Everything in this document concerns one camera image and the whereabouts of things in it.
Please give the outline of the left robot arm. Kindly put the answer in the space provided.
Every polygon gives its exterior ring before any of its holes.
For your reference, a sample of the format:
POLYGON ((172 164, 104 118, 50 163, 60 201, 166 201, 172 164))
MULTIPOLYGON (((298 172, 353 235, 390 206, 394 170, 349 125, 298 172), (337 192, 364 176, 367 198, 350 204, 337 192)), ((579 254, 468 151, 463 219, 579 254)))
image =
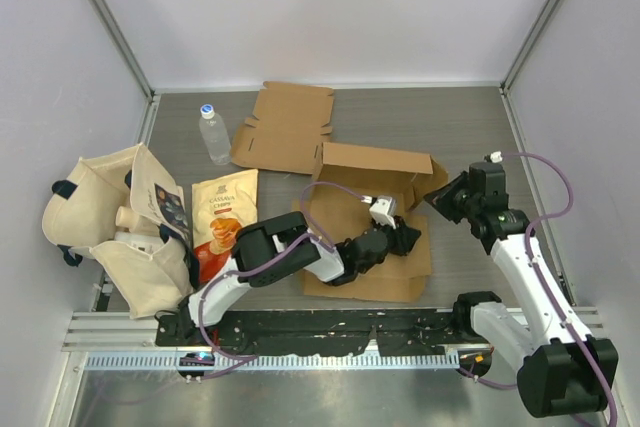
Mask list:
POLYGON ((299 211, 240 229, 223 267, 179 304, 179 335, 190 345, 205 344, 226 311, 249 290, 274 284, 299 271, 338 287, 356 280, 389 255, 406 256, 421 232, 396 216, 372 222, 355 238, 326 247, 299 211))

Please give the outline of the large brown cardboard box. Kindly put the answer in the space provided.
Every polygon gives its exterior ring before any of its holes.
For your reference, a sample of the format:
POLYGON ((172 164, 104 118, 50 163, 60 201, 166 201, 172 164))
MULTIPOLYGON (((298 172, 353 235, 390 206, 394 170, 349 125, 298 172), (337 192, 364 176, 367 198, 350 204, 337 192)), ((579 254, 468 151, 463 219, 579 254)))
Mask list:
POLYGON ((360 195, 390 196, 396 214, 421 231, 406 256, 390 254, 385 262, 343 286, 327 285, 307 271, 300 275, 308 296, 366 301, 417 301, 432 273, 427 217, 415 212, 423 197, 449 182, 448 173, 431 155, 419 152, 325 142, 318 148, 312 179, 314 186, 305 201, 310 216, 329 238, 339 243, 373 227, 369 208, 342 186, 360 195))

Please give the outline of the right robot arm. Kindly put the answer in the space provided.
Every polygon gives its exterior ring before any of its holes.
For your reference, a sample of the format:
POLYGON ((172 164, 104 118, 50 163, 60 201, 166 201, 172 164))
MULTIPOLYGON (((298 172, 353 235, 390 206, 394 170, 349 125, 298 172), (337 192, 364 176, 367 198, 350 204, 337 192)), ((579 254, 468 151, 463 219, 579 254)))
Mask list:
POLYGON ((527 321, 521 325, 490 292, 458 298, 451 318, 457 338, 486 339, 516 374, 515 388, 535 418, 609 413, 618 422, 612 387, 619 361, 612 341, 583 323, 547 267, 536 237, 539 219, 509 206, 500 151, 473 163, 425 195, 447 220, 467 221, 471 234, 509 282, 527 321))

